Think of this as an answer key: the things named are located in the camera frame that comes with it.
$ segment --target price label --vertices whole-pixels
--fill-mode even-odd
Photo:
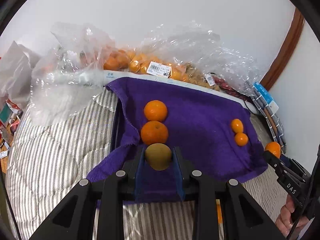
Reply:
[[[158,76],[158,77],[165,77],[165,78],[169,77],[170,71],[171,71],[170,66],[162,65],[154,61],[150,62],[147,69],[148,74],[153,76]]]
[[[207,81],[207,83],[209,84],[209,86],[212,87],[215,84],[215,81],[214,81],[211,74],[209,74],[209,73],[205,74],[204,77],[205,77],[205,80]]]

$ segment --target finger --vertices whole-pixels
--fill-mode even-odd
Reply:
[[[308,218],[307,217],[302,217],[300,218],[298,224],[297,224],[297,227],[303,227],[305,226],[307,223],[309,222]]]
[[[277,228],[280,230],[280,232],[284,235],[287,236],[289,234],[289,230],[287,229],[287,227],[284,225],[284,223],[282,223],[281,221],[281,216],[279,215],[277,220],[276,220],[276,226]]]
[[[292,199],[292,197],[288,194],[287,195],[287,200],[286,200],[286,202],[285,202],[285,206],[287,207],[287,209],[291,212],[291,213],[293,213],[294,212],[294,202],[293,202],[293,199]]]
[[[281,220],[282,223],[284,223],[284,225],[286,226],[287,229],[291,229],[292,228],[292,220],[291,220],[291,213],[290,211],[287,209],[286,206],[283,206],[280,210],[280,216],[281,216]]]

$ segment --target bed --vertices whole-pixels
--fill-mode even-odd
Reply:
[[[117,102],[117,96],[105,89],[82,112],[48,127],[32,126],[28,106],[15,135],[6,177],[22,239],[29,239],[70,189],[110,153]],[[251,122],[265,146],[270,136],[253,114]],[[286,200],[286,192],[276,179],[269,166],[243,184],[273,221]],[[125,239],[191,239],[193,210],[192,202],[124,205]],[[15,235],[12,220],[10,225]]]

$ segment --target wooden door frame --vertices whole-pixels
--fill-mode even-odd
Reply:
[[[265,76],[260,82],[266,90],[271,89],[271,87],[274,85],[274,83],[277,81],[282,71],[286,67],[301,36],[303,24],[304,17],[301,14],[301,12],[296,8],[294,11],[290,29],[279,50],[278,56],[275,58],[275,60],[270,66],[269,71],[265,74]]]

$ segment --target white wall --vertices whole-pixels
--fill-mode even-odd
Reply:
[[[191,20],[220,34],[225,45],[270,66],[289,29],[289,0],[28,0],[0,37],[0,56],[13,40],[45,54],[55,44],[55,21],[90,22],[118,44],[139,44],[160,24]]]
[[[270,93],[279,105],[287,155],[309,172],[320,142],[320,43],[305,22],[300,40]]]

